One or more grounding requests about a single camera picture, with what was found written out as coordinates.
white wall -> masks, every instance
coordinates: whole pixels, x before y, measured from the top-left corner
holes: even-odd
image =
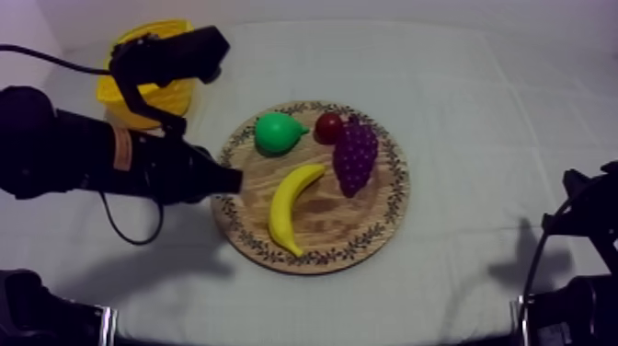
[[[146,21],[416,20],[618,48],[618,0],[39,0],[63,47],[112,40]]]
[[[62,54],[61,45],[36,0],[0,1],[0,42],[19,44],[51,55]],[[52,68],[51,63],[0,52],[0,88],[9,85],[42,87]]]

wooden plate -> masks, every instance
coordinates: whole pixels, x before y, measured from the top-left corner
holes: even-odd
[[[269,111],[290,114],[312,132],[287,155],[264,157],[254,145],[254,125],[261,114]],[[380,147],[372,177],[351,199],[339,190],[331,162],[334,146],[318,144],[313,137],[315,121],[327,111],[345,119],[356,114],[378,135]],[[238,251],[276,271],[318,274],[350,267],[381,248],[406,212],[409,178],[401,149],[382,126],[348,106],[295,101],[265,110],[232,134],[219,161],[223,166],[243,170],[245,175],[240,195],[212,199],[217,225]],[[304,250],[304,255],[296,258],[270,239],[270,200],[283,178],[309,163],[326,165],[326,173],[301,193],[292,209],[294,239]]]

decorative plate border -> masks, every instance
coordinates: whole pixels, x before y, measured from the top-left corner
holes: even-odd
[[[299,267],[326,266],[327,264],[337,261],[354,261],[355,256],[357,256],[360,251],[366,249],[376,237],[383,235],[388,225],[397,226],[406,212],[409,178],[406,163],[399,158],[399,155],[403,153],[382,125],[374,121],[367,114],[359,112],[349,106],[321,101],[299,101],[293,106],[275,108],[270,111],[277,111],[293,116],[305,110],[318,110],[321,112],[332,111],[343,115],[356,115],[360,118],[362,123],[368,124],[375,131],[383,148],[382,151],[386,153],[386,165],[395,177],[395,181],[390,184],[391,191],[387,198],[387,209],[383,214],[383,222],[377,222],[368,226],[365,232],[359,236],[356,235],[348,241],[348,244],[344,247],[331,248],[329,251],[309,251],[297,258],[278,247],[271,248],[268,242],[256,239],[252,232],[247,231],[240,221],[234,198],[230,196],[215,196],[215,199],[221,204],[221,210],[229,220],[228,224],[230,228],[228,232],[237,233],[238,239],[243,245],[255,251],[255,255],[261,257],[264,261],[270,263],[286,263]],[[219,163],[224,167],[231,167],[234,150],[240,144],[253,139],[254,132],[255,123],[246,126],[243,131],[233,135],[221,151]]]

red apple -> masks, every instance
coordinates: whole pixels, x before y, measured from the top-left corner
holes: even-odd
[[[336,113],[324,113],[315,122],[315,139],[321,144],[335,144],[343,133],[343,121]]]

plastic fruit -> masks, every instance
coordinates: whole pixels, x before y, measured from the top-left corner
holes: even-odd
[[[343,121],[336,113],[324,113],[315,122],[315,139],[321,144],[335,144],[343,133]]]
[[[333,168],[346,197],[354,197],[367,185],[377,156],[378,139],[371,126],[350,116],[333,152]]]
[[[303,251],[294,243],[292,207],[299,194],[324,175],[324,165],[312,164],[296,168],[281,181],[270,204],[269,232],[272,240],[300,257]]]
[[[283,113],[268,113],[256,122],[257,148],[270,155],[281,155],[290,151],[308,133],[296,119]]]

